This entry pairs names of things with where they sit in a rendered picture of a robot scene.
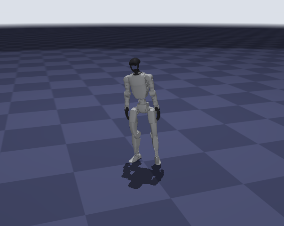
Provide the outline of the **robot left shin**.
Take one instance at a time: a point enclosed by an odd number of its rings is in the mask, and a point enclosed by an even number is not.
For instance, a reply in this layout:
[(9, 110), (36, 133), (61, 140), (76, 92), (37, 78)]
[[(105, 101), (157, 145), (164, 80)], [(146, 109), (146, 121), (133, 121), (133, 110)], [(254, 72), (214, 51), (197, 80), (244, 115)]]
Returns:
[(153, 148), (155, 151), (155, 157), (158, 156), (158, 137), (154, 136), (152, 139)]

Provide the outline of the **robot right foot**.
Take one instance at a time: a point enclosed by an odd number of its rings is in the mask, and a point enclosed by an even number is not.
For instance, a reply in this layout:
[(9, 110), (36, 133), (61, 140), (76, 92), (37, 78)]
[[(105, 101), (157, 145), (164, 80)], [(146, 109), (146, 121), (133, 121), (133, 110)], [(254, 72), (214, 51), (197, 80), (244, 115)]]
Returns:
[(129, 160), (129, 162), (130, 162), (130, 163), (135, 162), (135, 161), (137, 161), (138, 159), (140, 159), (141, 157), (142, 157), (142, 156), (141, 156), (140, 153), (139, 153), (139, 156), (135, 156), (135, 155), (134, 155), (134, 156), (132, 157), (132, 159)]

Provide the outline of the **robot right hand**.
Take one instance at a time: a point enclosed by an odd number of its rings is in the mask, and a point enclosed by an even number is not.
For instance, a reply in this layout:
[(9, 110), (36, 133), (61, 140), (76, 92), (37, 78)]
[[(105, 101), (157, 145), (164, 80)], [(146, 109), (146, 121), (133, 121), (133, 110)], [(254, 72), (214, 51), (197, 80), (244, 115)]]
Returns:
[(129, 111), (129, 108), (126, 107), (126, 109), (125, 109), (125, 114), (126, 114), (126, 118), (129, 120), (128, 111)]

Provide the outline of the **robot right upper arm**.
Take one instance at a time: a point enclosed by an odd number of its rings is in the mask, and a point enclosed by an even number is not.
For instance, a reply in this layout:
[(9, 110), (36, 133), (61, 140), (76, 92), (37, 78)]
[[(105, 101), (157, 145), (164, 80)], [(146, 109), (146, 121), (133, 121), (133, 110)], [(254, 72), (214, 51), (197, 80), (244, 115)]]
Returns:
[(125, 92), (124, 92), (124, 96), (129, 97), (131, 95), (130, 92), (130, 84), (129, 84), (129, 80), (128, 80), (129, 75), (125, 76), (123, 81), (124, 81), (124, 86), (125, 86)]

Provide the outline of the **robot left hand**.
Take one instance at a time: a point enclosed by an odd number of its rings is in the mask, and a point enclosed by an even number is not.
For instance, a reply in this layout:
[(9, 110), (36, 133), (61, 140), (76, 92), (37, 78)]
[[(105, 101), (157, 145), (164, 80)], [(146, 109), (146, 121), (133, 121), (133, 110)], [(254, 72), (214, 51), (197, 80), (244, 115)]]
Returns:
[(157, 118), (156, 120), (158, 121), (160, 118), (160, 108), (158, 109), (157, 107), (155, 107), (155, 111), (157, 111)]

